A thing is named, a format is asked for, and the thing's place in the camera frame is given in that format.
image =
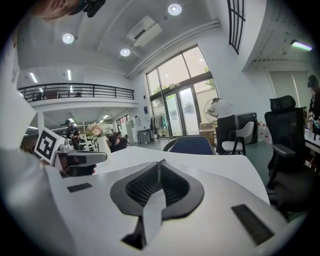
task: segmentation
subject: air conditioner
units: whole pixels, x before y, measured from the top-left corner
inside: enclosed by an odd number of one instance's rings
[[[134,42],[134,47],[143,47],[162,31],[158,23],[149,16],[145,16],[126,37]]]

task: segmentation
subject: flower bouquet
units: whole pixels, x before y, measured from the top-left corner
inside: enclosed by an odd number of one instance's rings
[[[101,124],[101,123],[92,123],[90,125],[88,125],[88,127],[86,128],[86,136],[87,137],[102,137],[108,134],[112,134],[112,124],[108,123],[108,124]]]

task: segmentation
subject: white plastic chair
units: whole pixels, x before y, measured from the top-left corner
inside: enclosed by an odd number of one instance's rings
[[[232,152],[232,155],[235,152],[243,152],[243,155],[246,155],[246,144],[250,143],[252,140],[252,135],[254,133],[255,123],[253,121],[248,122],[245,127],[240,130],[236,130],[235,141],[224,141],[222,142],[222,148],[226,152]]]

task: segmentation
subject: chair armrest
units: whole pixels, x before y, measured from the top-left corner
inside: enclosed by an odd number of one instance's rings
[[[293,158],[296,156],[296,153],[293,150],[281,144],[273,145],[273,149],[277,154],[284,158]]]

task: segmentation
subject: glass door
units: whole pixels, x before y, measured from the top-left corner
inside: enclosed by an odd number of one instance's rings
[[[164,98],[171,135],[174,137],[199,135],[200,115],[193,87],[176,90],[164,95]]]
[[[197,112],[191,88],[180,90],[179,98],[184,119],[185,135],[199,135]]]
[[[182,126],[180,112],[178,110],[178,102],[176,93],[165,96],[165,102],[168,113],[168,122],[170,122],[172,136],[182,136]]]

